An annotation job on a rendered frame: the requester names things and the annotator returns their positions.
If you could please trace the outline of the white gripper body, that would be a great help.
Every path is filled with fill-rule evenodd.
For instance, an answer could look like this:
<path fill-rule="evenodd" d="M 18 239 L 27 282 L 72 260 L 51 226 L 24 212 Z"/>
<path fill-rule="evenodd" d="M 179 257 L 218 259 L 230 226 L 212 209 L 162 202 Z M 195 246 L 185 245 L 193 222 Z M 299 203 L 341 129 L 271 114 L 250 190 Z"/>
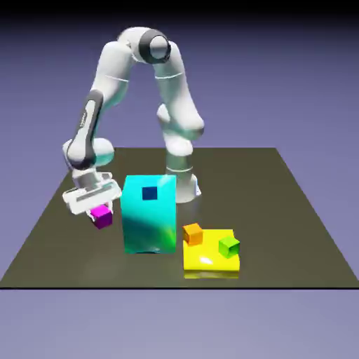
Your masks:
<path fill-rule="evenodd" d="M 121 196 L 121 188 L 114 180 L 106 180 L 92 187 L 73 188 L 62 194 L 62 199 L 74 215 L 92 210 Z"/>

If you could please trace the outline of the large yellow box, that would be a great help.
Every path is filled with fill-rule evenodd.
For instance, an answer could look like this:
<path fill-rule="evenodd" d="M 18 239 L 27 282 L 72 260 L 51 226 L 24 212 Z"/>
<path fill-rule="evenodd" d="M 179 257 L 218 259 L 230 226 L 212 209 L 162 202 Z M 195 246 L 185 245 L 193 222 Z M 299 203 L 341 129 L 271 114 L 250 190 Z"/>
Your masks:
<path fill-rule="evenodd" d="M 239 272 L 239 254 L 227 258 L 219 251 L 219 242 L 226 237 L 234 237 L 233 229 L 204 229 L 203 241 L 198 245 L 183 240 L 184 270 Z"/>

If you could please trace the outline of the small orange cube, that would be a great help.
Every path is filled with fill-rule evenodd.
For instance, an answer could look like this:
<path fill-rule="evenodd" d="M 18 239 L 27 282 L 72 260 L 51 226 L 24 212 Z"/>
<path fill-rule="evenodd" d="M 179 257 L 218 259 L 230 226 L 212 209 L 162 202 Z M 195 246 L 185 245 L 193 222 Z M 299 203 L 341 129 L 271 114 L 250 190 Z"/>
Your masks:
<path fill-rule="evenodd" d="M 185 225 L 182 229 L 187 245 L 200 245 L 203 242 L 203 229 L 198 223 Z"/>

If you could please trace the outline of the small magenta cube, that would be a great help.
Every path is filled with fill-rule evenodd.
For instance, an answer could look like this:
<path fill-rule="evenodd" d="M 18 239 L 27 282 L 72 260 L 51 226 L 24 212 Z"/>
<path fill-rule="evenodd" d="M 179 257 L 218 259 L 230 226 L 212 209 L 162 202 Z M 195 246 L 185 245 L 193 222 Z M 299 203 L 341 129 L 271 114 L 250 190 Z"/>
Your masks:
<path fill-rule="evenodd" d="M 92 215 L 95 217 L 94 225 L 98 229 L 103 229 L 112 225 L 112 214 L 106 205 L 100 205 L 91 210 Z"/>

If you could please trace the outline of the large cyan box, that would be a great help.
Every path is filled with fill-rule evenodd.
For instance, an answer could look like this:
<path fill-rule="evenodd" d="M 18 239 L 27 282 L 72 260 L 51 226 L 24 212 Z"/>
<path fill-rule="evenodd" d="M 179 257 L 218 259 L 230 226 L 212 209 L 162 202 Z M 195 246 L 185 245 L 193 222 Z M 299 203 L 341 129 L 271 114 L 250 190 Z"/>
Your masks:
<path fill-rule="evenodd" d="M 158 188 L 158 199 L 142 200 L 142 187 Z M 129 175 L 121 196 L 126 253 L 171 254 L 176 249 L 176 177 Z"/>

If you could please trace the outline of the small green cube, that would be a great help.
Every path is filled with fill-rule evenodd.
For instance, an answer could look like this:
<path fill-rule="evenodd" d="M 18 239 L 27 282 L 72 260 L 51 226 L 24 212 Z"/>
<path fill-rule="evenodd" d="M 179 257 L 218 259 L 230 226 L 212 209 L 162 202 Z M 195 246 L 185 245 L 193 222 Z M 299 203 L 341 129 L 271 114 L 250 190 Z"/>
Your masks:
<path fill-rule="evenodd" d="M 227 236 L 219 240 L 218 244 L 219 253 L 229 259 L 240 252 L 240 241 L 234 236 Z"/>

